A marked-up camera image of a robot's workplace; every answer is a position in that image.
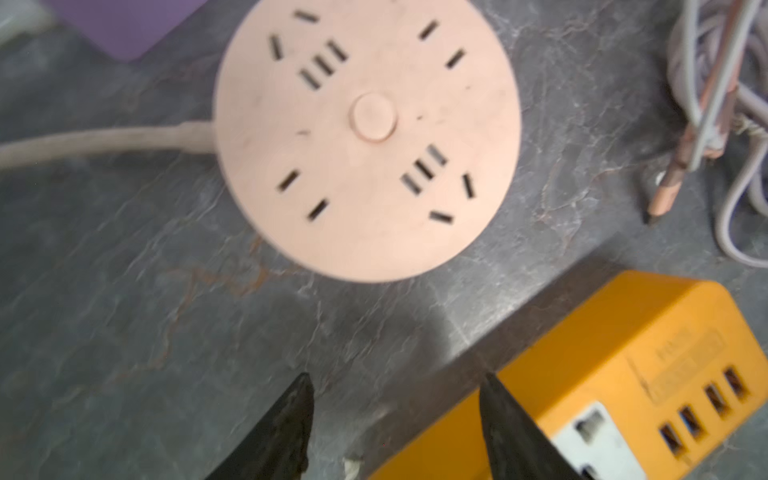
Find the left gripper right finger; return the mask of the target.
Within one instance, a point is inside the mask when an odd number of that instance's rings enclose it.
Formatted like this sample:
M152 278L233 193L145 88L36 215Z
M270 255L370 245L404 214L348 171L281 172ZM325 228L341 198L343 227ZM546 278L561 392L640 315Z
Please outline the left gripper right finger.
M494 480L579 478L493 373L480 385L479 411Z

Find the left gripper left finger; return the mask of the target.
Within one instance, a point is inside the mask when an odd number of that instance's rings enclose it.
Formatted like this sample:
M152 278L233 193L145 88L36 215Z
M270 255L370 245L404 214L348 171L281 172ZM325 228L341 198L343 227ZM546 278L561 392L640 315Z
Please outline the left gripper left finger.
M304 372L207 479L301 478L309 465L314 407L314 386Z

